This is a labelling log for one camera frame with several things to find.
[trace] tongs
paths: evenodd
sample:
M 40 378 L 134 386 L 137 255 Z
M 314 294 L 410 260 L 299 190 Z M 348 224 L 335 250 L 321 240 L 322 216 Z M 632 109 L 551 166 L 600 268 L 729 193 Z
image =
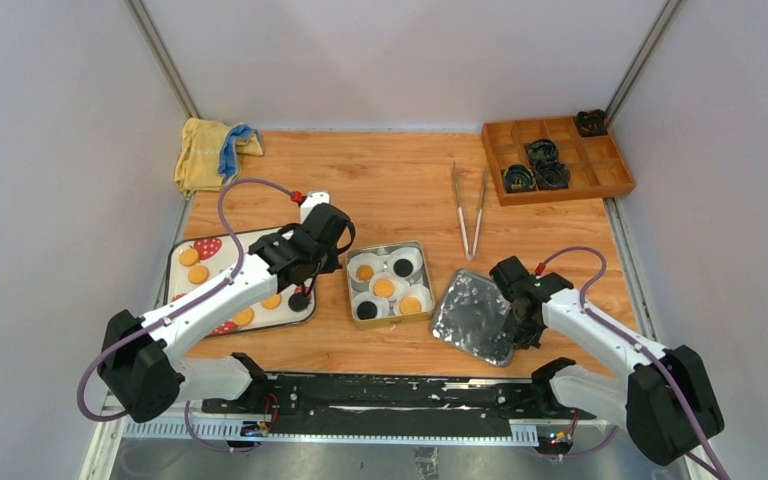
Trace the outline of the tongs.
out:
M 478 235 L 481 232 L 481 217 L 484 214 L 484 194 L 487 191 L 487 177 L 490 171 L 484 167 L 484 173 L 481 176 L 481 195 L 478 200 L 478 217 L 475 219 L 475 235 L 472 238 L 472 250 L 469 248 L 469 240 L 466 235 L 466 221 L 463 215 L 463 205 L 461 204 L 461 190 L 458 185 L 458 166 L 452 162 L 452 189 L 455 193 L 455 202 L 458 205 L 458 221 L 461 224 L 461 239 L 464 243 L 464 255 L 468 261 L 472 261 L 478 253 Z

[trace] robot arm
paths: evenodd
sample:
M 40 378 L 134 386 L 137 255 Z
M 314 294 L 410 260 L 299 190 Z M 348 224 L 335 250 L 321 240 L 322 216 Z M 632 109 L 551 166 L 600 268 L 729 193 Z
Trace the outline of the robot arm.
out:
M 355 230 L 345 213 L 328 204 L 328 194 L 309 194 L 301 224 L 264 235 L 248 249 L 242 268 L 222 271 L 175 302 L 135 318 L 123 310 L 110 319 L 103 349 L 134 331 L 162 325 L 123 345 L 98 367 L 98 374 L 135 422 L 145 422 L 173 403 L 205 398 L 233 400 L 251 383 L 246 358 L 185 359 L 211 330 L 235 313 L 290 285 L 341 268 L 338 248 L 345 230 Z
M 546 413 L 561 408 L 579 408 L 625 429 L 646 457 L 668 465 L 699 446 L 675 393 L 653 362 L 641 351 L 645 347 L 672 372 L 687 397 L 707 438 L 723 430 L 722 413 L 714 396 L 702 359 L 687 346 L 668 349 L 633 332 L 590 302 L 581 305 L 581 292 L 556 273 L 529 273 L 516 257 L 498 263 L 490 276 L 511 310 L 505 322 L 518 346 L 540 346 L 543 330 L 558 331 L 615 375 L 598 375 L 567 358 L 559 358 L 532 374 L 540 388 Z M 586 310 L 607 322 L 597 323 Z M 634 340 L 629 343 L 617 332 Z

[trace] wooden table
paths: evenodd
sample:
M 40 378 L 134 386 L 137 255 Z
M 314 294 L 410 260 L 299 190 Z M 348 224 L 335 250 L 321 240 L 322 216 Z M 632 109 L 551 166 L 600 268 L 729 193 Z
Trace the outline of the wooden table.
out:
M 589 245 L 608 258 L 608 271 L 589 298 L 636 328 L 601 200 L 500 207 L 488 184 L 478 256 L 464 258 L 450 170 L 461 170 L 461 196 L 470 235 L 475 228 L 481 172 L 486 165 L 477 134 L 265 132 L 267 154 L 246 157 L 243 176 L 263 177 L 302 192 L 327 189 L 331 202 L 357 226 L 354 246 L 407 240 L 425 250 L 432 291 L 439 301 L 455 270 L 487 275 L 498 261 L 517 255 L 527 268 L 560 248 Z M 225 232 L 216 214 L 216 193 L 196 195 L 184 238 Z M 225 209 L 236 231 L 298 221 L 298 208 L 277 192 L 241 185 Z M 598 268 L 586 253 L 550 264 L 582 285 Z M 506 368 L 494 367 L 432 337 L 428 323 L 361 331 L 351 321 L 345 271 L 317 280 L 316 313 L 307 323 L 250 334 L 205 339 L 190 355 L 222 357 L 245 352 L 267 370 L 400 373 L 470 376 L 530 376 L 560 356 L 607 370 L 565 337 L 547 330 L 539 350 L 518 350 Z

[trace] yellow round cookie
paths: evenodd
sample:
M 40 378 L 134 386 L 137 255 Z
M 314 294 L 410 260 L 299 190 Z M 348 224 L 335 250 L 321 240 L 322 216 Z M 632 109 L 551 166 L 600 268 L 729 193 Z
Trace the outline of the yellow round cookie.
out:
M 195 248 L 188 248 L 181 252 L 181 256 L 178 257 L 178 261 L 185 267 L 192 267 L 198 263 L 198 250 Z
M 390 298 L 395 292 L 396 286 L 393 285 L 391 280 L 387 280 L 386 278 L 378 280 L 375 282 L 375 285 L 372 286 L 372 293 L 378 295 L 379 297 Z
M 403 315 L 410 315 L 412 313 L 419 313 L 422 311 L 422 304 L 416 297 L 405 297 L 399 302 L 399 310 Z
M 249 307 L 234 315 L 233 320 L 238 327 L 245 327 L 246 325 L 250 324 L 252 320 L 254 320 L 254 310 Z
M 278 305 L 281 305 L 281 294 L 276 293 L 275 295 L 272 295 L 266 300 L 260 302 L 260 305 L 267 310 L 274 310 L 278 308 Z
M 201 285 L 207 281 L 208 274 L 209 272 L 207 271 L 207 267 L 204 265 L 196 265 L 190 269 L 190 273 L 187 274 L 187 278 L 190 280 L 190 283 Z
M 375 275 L 375 270 L 373 270 L 369 265 L 361 265 L 355 272 L 355 276 L 357 276 L 358 280 L 361 282 L 369 280 L 373 275 Z

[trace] black disc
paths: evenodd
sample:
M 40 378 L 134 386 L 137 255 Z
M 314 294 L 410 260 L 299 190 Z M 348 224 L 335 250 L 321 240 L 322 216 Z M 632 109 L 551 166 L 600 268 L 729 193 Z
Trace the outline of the black disc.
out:
M 287 300 L 287 306 L 294 312 L 301 312 L 310 305 L 310 299 L 305 297 L 301 293 L 294 293 L 290 295 L 290 299 Z
M 410 263 L 410 260 L 400 258 L 393 264 L 393 271 L 400 277 L 407 277 L 413 273 L 413 264 Z
M 375 318 L 375 315 L 378 314 L 378 307 L 376 307 L 375 304 L 369 300 L 360 302 L 360 305 L 358 305 L 357 314 L 359 319 L 369 320 L 370 318 Z

